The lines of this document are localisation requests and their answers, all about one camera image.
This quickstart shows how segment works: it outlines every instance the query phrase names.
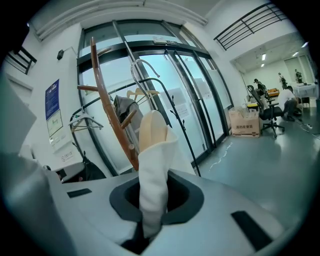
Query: office chair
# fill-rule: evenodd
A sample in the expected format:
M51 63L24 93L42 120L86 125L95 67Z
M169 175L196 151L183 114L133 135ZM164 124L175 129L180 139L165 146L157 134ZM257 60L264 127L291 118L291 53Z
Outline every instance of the office chair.
M261 129L261 133L263 133L263 130L266 130L268 128L272 128L273 133L274 133L274 138L277 138L277 134L276 134L276 127L281 128L282 131L285 131L285 128L283 126L277 125L276 122L273 122L273 119L275 121L277 121L277 117L282 117L284 115L283 111L281 110L280 107L276 106L279 103L273 103L271 104L272 101L274 101L274 99L271 100L267 100L267 102L269 103L269 108L264 109L264 104L261 101L258 93L255 91L254 87L252 85L248 85L247 86L248 91L252 94L252 96L255 98L258 107L259 107L259 116L262 120L270 120L270 123L264 123L263 127Z

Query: black rubber pad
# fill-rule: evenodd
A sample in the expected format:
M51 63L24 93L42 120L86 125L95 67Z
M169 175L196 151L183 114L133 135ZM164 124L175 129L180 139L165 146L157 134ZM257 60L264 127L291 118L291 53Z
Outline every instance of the black rubber pad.
M256 251L272 242L272 239L245 211L236 211L231 213L231 216Z
M89 194L91 192L92 191L89 188L83 188L83 189L67 192L67 194L70 198L76 198L76 197L83 196L85 194Z

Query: hanging garment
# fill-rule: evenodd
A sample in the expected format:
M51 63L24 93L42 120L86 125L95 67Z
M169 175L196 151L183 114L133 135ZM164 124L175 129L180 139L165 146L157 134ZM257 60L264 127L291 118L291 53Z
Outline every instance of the hanging garment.
M124 130L129 136L137 152L139 152L139 128L141 120L144 117L139 109L139 105L131 98L121 97L118 95L115 96L113 104L120 123L122 123L133 110L136 110L136 113L131 119L131 124L129 124Z
M178 137L167 127L166 140L148 147L139 159L139 209L145 238L153 238L161 229L161 217L167 210L168 170L195 174L190 161L181 151Z

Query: blue poster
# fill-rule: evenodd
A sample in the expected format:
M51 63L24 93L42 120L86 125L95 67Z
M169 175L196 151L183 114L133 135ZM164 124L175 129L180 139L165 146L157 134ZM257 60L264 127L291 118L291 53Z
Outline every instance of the blue poster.
M48 120L59 110L59 79L45 90L45 119Z

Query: glass door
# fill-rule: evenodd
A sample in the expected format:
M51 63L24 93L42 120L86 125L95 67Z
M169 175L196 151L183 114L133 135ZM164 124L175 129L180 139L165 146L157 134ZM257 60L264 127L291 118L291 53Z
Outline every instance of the glass door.
M231 129L231 122L229 118L229 110L232 108L232 102L230 95L227 91L227 88L224 84L224 81L217 69L214 68L211 61L207 58L199 58L200 61L203 63L204 67L206 68L207 72L209 73L209 76L211 77L211 80L214 84L214 87L217 90L217 93L219 95L219 98L221 100L221 104L223 107L225 119L228 125L228 128Z
M141 55L140 59L149 62L160 75L159 79L163 82L166 90L172 97L179 117L184 123L185 131L188 139L190 140L194 155L196 158L199 157L207 150L206 140L196 110L193 106L192 99L190 98L189 93L173 63L166 54ZM155 77L151 68L145 63L143 63L143 65L148 75L150 77ZM162 86L156 81L152 81L152 84L155 90L160 92L159 98L172 125L172 129L178 136L178 141L182 150L184 150L188 159L192 162L193 158L189 150L188 143L185 139L182 128L172 111L172 106L170 105Z
M214 140L218 140L224 134L224 129L215 98L213 97L207 80L205 79L194 57L180 54L175 54L175 57L181 63L188 78L192 81L192 85L197 92L197 96L199 97L199 99L203 99L201 101L201 107L204 111L206 111L207 109L209 119L206 116L206 121L208 123L211 122L212 124L214 134L212 134L212 131L210 130L210 135L212 142L214 142Z

